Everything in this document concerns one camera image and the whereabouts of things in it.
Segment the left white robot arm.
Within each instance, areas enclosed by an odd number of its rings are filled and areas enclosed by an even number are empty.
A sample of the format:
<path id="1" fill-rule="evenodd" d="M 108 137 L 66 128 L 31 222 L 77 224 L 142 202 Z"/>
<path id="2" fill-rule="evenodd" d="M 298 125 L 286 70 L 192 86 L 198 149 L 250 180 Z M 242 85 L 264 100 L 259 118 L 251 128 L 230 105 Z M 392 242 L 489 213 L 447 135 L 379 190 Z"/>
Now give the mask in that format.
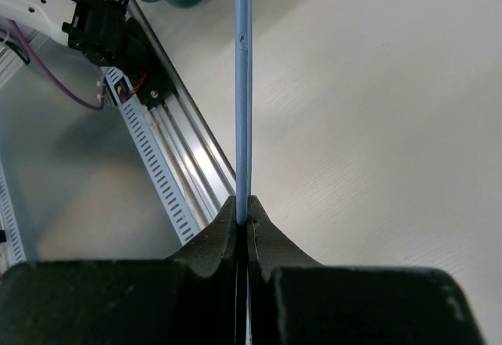
<path id="1" fill-rule="evenodd" d="M 129 0 L 1 0 L 1 16 L 76 49 L 99 67 L 126 51 Z"/>

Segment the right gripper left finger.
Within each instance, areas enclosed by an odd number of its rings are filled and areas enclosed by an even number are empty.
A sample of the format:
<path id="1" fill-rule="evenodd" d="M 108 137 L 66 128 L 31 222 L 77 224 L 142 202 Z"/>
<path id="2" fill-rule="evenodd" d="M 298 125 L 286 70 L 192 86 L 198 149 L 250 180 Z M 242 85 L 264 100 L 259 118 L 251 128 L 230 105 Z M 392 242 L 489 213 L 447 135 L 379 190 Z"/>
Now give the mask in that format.
<path id="1" fill-rule="evenodd" d="M 4 344 L 233 344 L 235 199 L 163 260 L 25 262 L 1 279 Z"/>

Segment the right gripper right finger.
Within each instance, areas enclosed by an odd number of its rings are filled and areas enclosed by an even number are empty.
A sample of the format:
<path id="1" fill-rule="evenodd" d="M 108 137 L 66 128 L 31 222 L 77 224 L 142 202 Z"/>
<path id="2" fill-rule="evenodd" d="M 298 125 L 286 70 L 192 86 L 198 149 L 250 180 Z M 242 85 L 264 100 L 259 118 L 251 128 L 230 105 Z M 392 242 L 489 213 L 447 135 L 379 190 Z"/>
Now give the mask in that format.
<path id="1" fill-rule="evenodd" d="M 462 288 L 431 267 L 324 266 L 249 200 L 255 344 L 482 344 Z"/>

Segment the blue wire hanger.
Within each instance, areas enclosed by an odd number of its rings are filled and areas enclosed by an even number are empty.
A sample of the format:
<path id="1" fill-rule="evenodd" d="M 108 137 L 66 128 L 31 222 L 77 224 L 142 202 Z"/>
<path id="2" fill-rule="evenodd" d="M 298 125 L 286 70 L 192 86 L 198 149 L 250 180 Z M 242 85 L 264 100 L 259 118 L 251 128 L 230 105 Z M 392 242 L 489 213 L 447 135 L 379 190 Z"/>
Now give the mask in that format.
<path id="1" fill-rule="evenodd" d="M 235 0 L 236 222 L 248 218 L 252 177 L 253 0 Z"/>

